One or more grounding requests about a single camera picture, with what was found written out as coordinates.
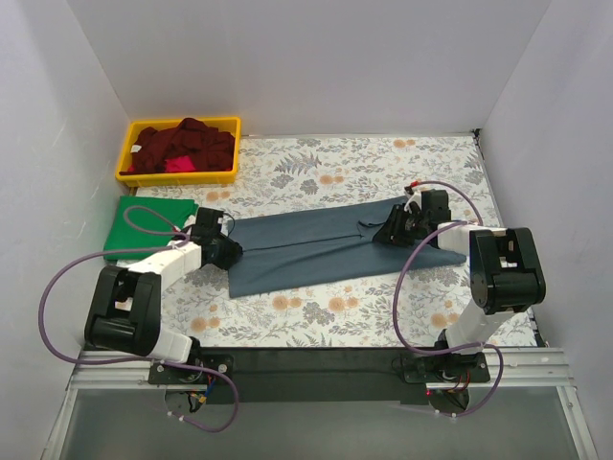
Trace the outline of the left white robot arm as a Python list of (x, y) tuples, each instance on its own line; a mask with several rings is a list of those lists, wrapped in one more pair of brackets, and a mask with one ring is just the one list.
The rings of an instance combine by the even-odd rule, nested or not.
[(162, 294), (205, 265), (227, 270), (242, 256), (242, 247), (222, 232), (220, 210), (200, 208), (185, 237), (164, 251), (126, 267), (100, 273), (84, 329), (88, 345), (170, 362), (182, 382), (197, 381), (204, 361), (192, 352), (193, 340), (162, 326)]

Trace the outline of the blue-grey t shirt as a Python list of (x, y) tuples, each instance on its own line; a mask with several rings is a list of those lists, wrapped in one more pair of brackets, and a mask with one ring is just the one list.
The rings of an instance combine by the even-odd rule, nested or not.
[(397, 273), (413, 248), (373, 241), (402, 196), (350, 206), (243, 218), (232, 233), (242, 246), (229, 269), (229, 296)]

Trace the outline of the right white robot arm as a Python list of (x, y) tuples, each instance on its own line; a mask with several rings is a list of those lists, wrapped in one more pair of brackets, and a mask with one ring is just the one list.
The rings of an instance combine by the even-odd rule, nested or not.
[[(419, 192), (418, 186), (415, 182), (405, 188), (406, 201), (392, 207), (373, 241), (412, 249), (394, 291), (394, 330), (407, 350), (433, 357), (435, 373), (452, 381), (467, 370), (466, 355), (482, 352), (506, 321), (543, 302), (546, 282), (530, 229), (486, 227), (481, 219), (477, 223), (454, 220), (447, 191)], [(426, 246), (466, 257), (471, 292), (459, 319), (443, 331), (432, 349), (412, 346), (397, 318), (404, 277)]]

